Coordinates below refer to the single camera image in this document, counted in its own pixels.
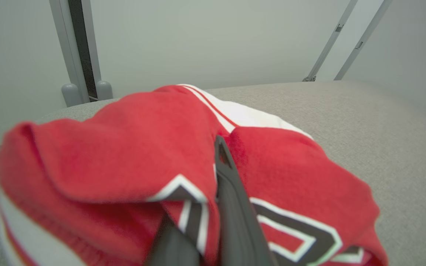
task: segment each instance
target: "white partition panel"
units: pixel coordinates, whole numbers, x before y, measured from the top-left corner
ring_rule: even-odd
[[[302,81],[349,0],[91,0],[114,97],[165,84]]]
[[[65,107],[69,83],[48,0],[0,0],[0,141],[21,120]]]

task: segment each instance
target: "textured gray surface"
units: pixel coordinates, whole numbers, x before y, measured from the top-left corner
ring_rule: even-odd
[[[391,265],[426,265],[426,117],[361,83],[301,82],[212,89],[310,133],[336,163],[372,187],[376,230]],[[84,120],[106,103],[51,113]]]

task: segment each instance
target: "gray wall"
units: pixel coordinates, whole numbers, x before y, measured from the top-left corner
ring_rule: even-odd
[[[343,79],[375,84],[426,112],[426,1],[393,0]]]

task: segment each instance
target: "cloth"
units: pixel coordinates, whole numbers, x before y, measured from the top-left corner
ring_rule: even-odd
[[[0,235],[23,265],[140,265],[165,213],[215,265],[214,139],[225,138],[280,265],[386,265],[369,187],[277,116],[190,85],[84,122],[25,122],[0,152]]]

